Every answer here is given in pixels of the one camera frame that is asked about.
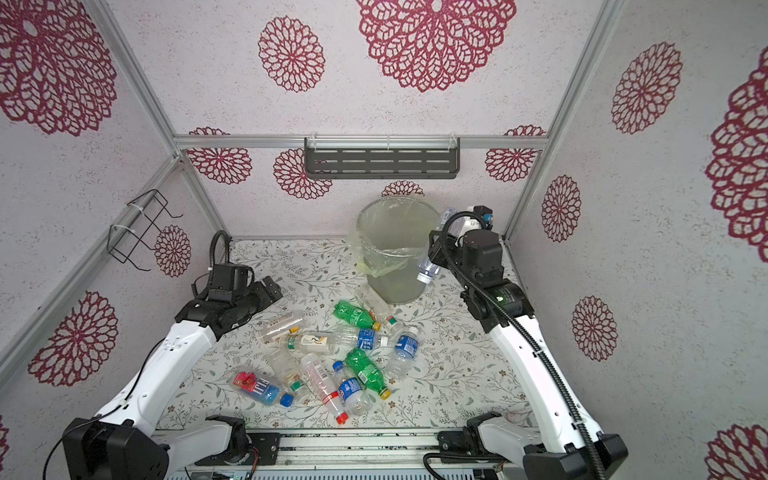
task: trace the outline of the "floral tablecloth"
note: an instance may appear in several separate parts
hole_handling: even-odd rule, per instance
[[[247,325],[222,338],[193,368],[158,423],[159,429],[182,429],[223,414],[245,418],[248,428],[336,427],[318,400],[290,409],[263,406],[229,386],[234,369],[252,365],[271,373],[266,364],[270,346],[257,342],[257,331],[287,310],[305,310],[310,328],[332,329],[332,315],[340,299],[353,298],[356,286],[366,281],[356,271],[343,240],[241,240],[231,260],[250,265],[257,276],[272,276],[284,298],[256,315]],[[515,281],[508,258],[505,272]],[[472,416],[496,411],[519,425],[535,425],[515,373],[502,358],[480,323],[469,315],[459,298],[458,283],[443,273],[415,301],[396,306],[395,317],[414,323],[422,331],[415,366],[408,379],[390,385],[392,395],[365,415],[352,417],[346,426],[460,427]],[[384,366],[389,351],[374,350],[372,358]],[[333,361],[326,360],[326,368]]]

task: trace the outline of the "wall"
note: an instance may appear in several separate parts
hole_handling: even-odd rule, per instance
[[[629,2],[511,239],[621,478],[768,475],[765,18]]]
[[[0,348],[167,159],[82,7],[17,4],[2,19]]]
[[[601,2],[422,4],[111,7],[178,133],[536,135],[554,118]],[[288,149],[190,156],[235,235],[346,235],[392,183],[308,180]],[[480,195],[505,223],[534,157],[462,151],[457,180],[387,191],[421,191],[437,208]]]
[[[38,478],[69,422],[90,418],[125,386],[191,299],[192,281],[206,273],[210,225],[178,171],[159,190],[168,211],[183,216],[163,212],[156,222],[163,233],[151,227],[145,237],[160,249],[139,246],[131,255],[150,271],[110,260],[0,398],[0,478]],[[147,214],[158,210],[153,202]],[[141,232],[148,225],[142,218],[134,226]],[[128,238],[123,251],[135,243]],[[66,471],[59,447],[48,478],[69,478]]]

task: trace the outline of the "cable tie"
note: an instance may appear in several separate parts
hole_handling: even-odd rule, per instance
[[[125,230],[128,230],[131,233],[136,233],[136,230],[126,227],[125,225],[112,225],[113,228],[124,228]]]

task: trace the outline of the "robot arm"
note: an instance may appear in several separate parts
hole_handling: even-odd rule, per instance
[[[211,252],[219,236],[214,236]],[[270,277],[248,283],[249,273],[253,270],[245,265],[211,261],[206,289],[176,315],[176,323],[139,373],[94,419],[75,419],[67,427],[62,443],[72,478],[162,479],[209,455],[236,462],[247,454],[242,419],[217,416],[194,429],[161,435],[154,431],[197,360],[223,335],[283,297]]]
[[[469,312],[514,367],[541,433],[490,415],[468,422],[469,437],[481,445],[461,449],[499,454],[524,467],[530,480],[608,478],[626,458],[627,448],[619,435],[605,435],[579,402],[549,353],[531,304],[519,286],[504,278],[502,247],[498,234],[489,230],[490,213],[475,207],[453,215],[442,230],[430,233],[429,259],[448,267],[464,288]],[[457,238],[448,231],[461,217],[472,218],[477,227],[457,230],[463,233]]]

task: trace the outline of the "plastic bottle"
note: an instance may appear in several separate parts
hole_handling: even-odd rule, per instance
[[[235,369],[232,385],[240,387],[240,393],[256,400],[264,405],[272,405],[280,398],[280,405],[290,407],[293,404],[293,396],[289,393],[280,395],[277,381],[268,376],[255,372]]]
[[[381,323],[387,329],[394,328],[397,320],[392,316],[392,308],[368,283],[355,288],[355,300],[376,322]]]
[[[334,352],[341,348],[373,350],[380,346],[389,345],[389,337],[376,332],[374,329],[359,329],[354,326],[340,323],[333,330],[331,345]]]
[[[293,395],[297,405],[305,403],[310,398],[310,389],[301,379],[299,363],[286,350],[272,349],[267,353],[266,361],[275,372],[275,376],[283,384],[283,388]]]
[[[333,315],[336,318],[342,319],[351,326],[356,326],[360,329],[374,329],[379,331],[382,324],[376,322],[368,312],[358,306],[354,306],[346,300],[341,300],[336,304],[336,308],[333,309]]]
[[[419,349],[419,329],[414,326],[404,326],[397,335],[397,343],[384,373],[393,380],[402,380],[408,376],[413,365],[413,357]]]
[[[289,333],[298,332],[304,326],[306,326],[306,314],[301,310],[294,310],[266,324],[259,331],[258,339],[264,343],[275,342]]]
[[[447,222],[451,215],[455,214],[456,211],[456,209],[451,207],[443,210],[442,215],[440,215],[440,221],[438,222],[437,228],[435,230],[442,230],[442,228],[445,226],[445,222]],[[419,273],[416,275],[416,278],[419,280],[419,282],[429,285],[435,278],[437,278],[439,274],[440,267],[432,263],[432,261],[429,259],[428,252],[424,258],[422,258],[422,261],[419,262]]]
[[[362,384],[366,388],[378,393],[382,400],[386,400],[392,395],[392,392],[386,387],[384,375],[382,375],[379,367],[361,349],[354,349],[352,352],[349,352],[345,363],[353,370]]]
[[[344,406],[350,415],[362,415],[373,405],[373,398],[363,392],[352,370],[344,362],[333,364],[333,379],[339,384],[339,393],[344,399]]]
[[[317,398],[323,401],[333,418],[339,425],[344,425],[349,415],[344,411],[339,389],[328,371],[320,362],[320,358],[314,353],[305,355],[299,362],[301,371],[306,375],[307,384]]]

